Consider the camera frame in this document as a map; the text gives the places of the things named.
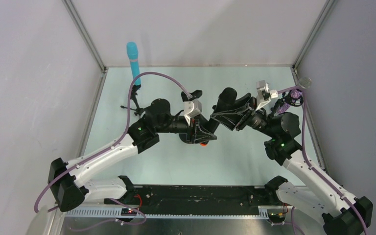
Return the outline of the black round-base microphone stand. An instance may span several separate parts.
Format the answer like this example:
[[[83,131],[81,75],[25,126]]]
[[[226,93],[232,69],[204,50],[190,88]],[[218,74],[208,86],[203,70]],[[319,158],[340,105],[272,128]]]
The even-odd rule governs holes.
[[[179,133],[179,139],[186,144],[200,144],[207,145],[209,140],[205,135],[201,133],[188,134],[188,133]]]

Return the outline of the black microphone orange tip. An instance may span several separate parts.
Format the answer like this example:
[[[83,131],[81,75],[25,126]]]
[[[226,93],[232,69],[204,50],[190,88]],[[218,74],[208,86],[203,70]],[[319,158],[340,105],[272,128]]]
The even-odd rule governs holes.
[[[227,87],[223,90],[223,92],[219,95],[217,104],[213,107],[213,113],[219,113],[222,111],[227,111],[235,102],[237,98],[237,91],[231,87]],[[203,115],[199,116],[200,125],[203,129],[207,130],[208,132],[214,134],[217,128],[219,127],[220,123],[210,117],[206,119]]]

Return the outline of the black shock-mount tripod stand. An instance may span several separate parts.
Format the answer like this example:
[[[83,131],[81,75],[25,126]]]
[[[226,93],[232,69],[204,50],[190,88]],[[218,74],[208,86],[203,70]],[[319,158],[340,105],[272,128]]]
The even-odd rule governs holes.
[[[269,116],[274,117],[285,113],[290,107],[300,107],[304,103],[303,92],[300,89],[294,89],[283,92],[281,97],[270,109]]]

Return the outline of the purple glitter microphone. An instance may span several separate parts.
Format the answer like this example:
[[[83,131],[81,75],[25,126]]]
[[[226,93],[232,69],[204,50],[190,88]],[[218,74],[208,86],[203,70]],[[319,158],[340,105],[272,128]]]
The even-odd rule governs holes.
[[[290,107],[300,107],[304,103],[303,90],[310,88],[312,80],[309,77],[298,79],[298,85],[294,89],[282,93],[276,102],[275,114],[285,113]]]

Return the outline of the small black tripod microphone stand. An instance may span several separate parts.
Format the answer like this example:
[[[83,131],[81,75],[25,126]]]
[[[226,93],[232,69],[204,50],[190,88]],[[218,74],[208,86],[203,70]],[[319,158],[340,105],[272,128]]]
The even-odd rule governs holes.
[[[144,108],[141,108],[139,102],[137,100],[138,90],[141,88],[141,85],[133,85],[131,90],[130,100],[134,103],[135,109],[129,108],[131,111],[134,111],[134,115],[138,116],[139,118],[142,117],[144,113]]]

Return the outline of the blue microphone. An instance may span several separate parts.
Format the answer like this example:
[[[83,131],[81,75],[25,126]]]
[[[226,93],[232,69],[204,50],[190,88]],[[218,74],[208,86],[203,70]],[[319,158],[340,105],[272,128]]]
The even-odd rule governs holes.
[[[132,77],[136,78],[140,74],[139,51],[135,42],[128,42],[126,52],[130,62]]]

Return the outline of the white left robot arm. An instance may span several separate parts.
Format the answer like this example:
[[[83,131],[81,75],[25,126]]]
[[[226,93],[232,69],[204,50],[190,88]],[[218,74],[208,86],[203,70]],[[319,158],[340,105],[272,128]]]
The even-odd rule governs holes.
[[[163,98],[155,99],[144,109],[144,115],[124,135],[94,153],[68,162],[61,158],[50,165],[48,183],[51,193],[62,212],[71,211],[85,201],[115,198],[120,199],[134,189],[126,176],[104,181],[92,178],[110,166],[136,156],[160,141],[159,134],[178,134],[187,144],[206,145],[217,137],[208,127],[209,120],[201,114],[201,90],[195,90],[191,97],[182,93],[184,103],[182,116],[170,113],[170,103]]]

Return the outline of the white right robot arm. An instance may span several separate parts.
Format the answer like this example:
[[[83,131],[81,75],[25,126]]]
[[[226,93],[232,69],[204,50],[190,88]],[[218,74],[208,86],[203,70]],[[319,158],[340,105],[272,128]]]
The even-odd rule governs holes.
[[[276,197],[321,224],[328,235],[366,234],[372,220],[373,204],[367,197],[357,197],[339,185],[307,156],[299,117],[285,112],[276,116],[261,112],[251,94],[238,98],[236,91],[222,92],[211,118],[230,130],[251,127],[270,137],[264,143],[269,159],[298,177],[306,189],[297,189],[283,177],[266,184]]]

